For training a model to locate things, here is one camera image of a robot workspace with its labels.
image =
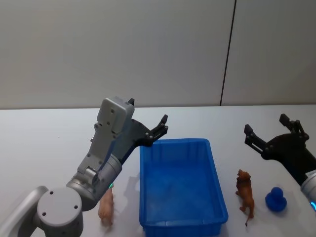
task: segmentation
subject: animal figurine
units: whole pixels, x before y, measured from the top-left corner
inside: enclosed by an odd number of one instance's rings
[[[109,188],[100,199],[99,217],[102,224],[113,224],[114,202],[112,188]]]
[[[246,208],[249,207],[250,211],[245,223],[246,226],[248,226],[248,220],[253,218],[253,209],[255,207],[255,202],[252,198],[250,177],[248,172],[242,171],[241,169],[238,171],[236,194],[242,198],[242,206],[239,209],[245,212]]]

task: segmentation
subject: gray wall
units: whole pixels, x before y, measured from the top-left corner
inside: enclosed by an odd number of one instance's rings
[[[234,0],[0,0],[0,108],[220,105]],[[223,105],[316,103],[316,1],[237,0]]]

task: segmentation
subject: blue rubber duck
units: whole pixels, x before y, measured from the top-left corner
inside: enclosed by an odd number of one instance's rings
[[[286,204],[287,201],[285,197],[283,197],[283,191],[279,187],[274,187],[271,192],[266,195],[266,205],[271,211],[283,211]]]

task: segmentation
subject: blue plastic bin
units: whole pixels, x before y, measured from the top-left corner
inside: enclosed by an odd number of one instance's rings
[[[146,237],[218,235],[228,219],[209,141],[140,148],[140,224]]]

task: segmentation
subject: table surface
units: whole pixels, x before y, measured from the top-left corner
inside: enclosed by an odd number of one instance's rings
[[[98,109],[2,110],[0,111],[1,179],[0,216],[10,209],[22,193],[36,186],[63,187],[77,170],[90,146]],[[307,147],[316,154],[316,106],[237,106],[138,108],[133,118],[148,128],[168,114],[168,134],[163,138],[206,138],[224,195],[229,218],[222,226],[222,237],[316,236],[316,215],[299,185],[283,166],[263,160],[244,144],[245,124],[269,141],[287,133],[280,114],[299,119],[309,134]],[[255,217],[245,227],[246,216],[239,210],[235,195],[239,169],[251,174]],[[265,196],[272,187],[283,188],[287,210],[271,213]],[[139,149],[137,148],[115,180],[114,225],[103,227],[98,206],[83,214],[83,237],[142,237],[139,225]],[[43,237],[37,229],[32,236]]]

